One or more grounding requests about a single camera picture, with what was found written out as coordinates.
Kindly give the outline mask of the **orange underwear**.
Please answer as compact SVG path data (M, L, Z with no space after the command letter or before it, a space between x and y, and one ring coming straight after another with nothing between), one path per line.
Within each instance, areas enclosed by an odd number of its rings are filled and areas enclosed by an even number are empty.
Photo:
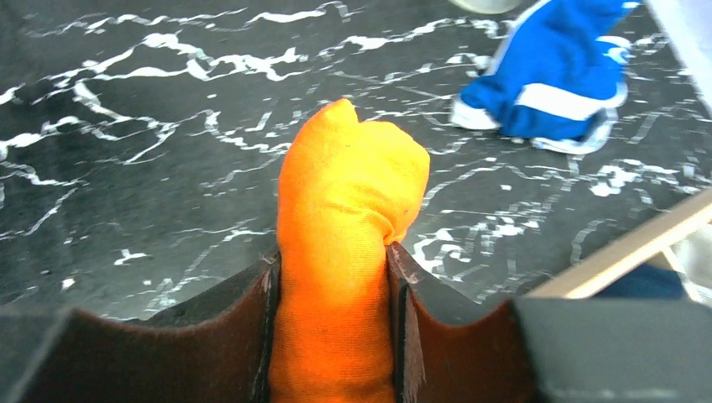
M279 177L273 402L392 402L386 249L415 221L430 157L341 99L310 118Z

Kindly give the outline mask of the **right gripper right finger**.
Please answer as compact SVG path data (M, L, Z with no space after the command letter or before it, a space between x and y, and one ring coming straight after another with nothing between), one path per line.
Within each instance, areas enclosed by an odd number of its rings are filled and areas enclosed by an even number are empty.
M711 310L687 301L475 304L387 248L399 402L708 402Z

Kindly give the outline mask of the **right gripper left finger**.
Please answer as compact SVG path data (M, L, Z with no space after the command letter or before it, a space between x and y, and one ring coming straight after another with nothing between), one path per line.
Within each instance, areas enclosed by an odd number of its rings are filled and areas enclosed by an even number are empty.
M280 254L146 320L1 310L4 402L266 402Z

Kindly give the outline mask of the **blue underwear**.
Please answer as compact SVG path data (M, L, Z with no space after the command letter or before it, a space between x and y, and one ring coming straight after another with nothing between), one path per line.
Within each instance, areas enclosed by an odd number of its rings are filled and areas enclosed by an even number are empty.
M550 0L526 9L483 75L453 99L450 123L538 149L601 149L626 100L631 43L610 30L638 1Z

